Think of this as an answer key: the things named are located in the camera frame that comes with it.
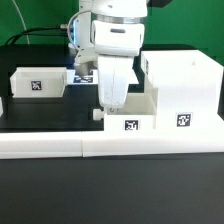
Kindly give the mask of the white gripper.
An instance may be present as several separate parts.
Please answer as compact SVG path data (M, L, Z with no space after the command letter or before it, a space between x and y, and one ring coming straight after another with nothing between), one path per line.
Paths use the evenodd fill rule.
M124 106L132 73L133 57L98 56L98 94L102 107L119 115Z

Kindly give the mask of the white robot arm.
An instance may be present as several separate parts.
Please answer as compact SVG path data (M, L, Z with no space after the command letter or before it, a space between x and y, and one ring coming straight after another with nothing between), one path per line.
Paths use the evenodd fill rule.
M81 0L87 9L74 14L67 36L76 49L74 68L85 76L97 68L99 103L104 108L124 106L134 59L144 42L150 7L163 8L172 0Z

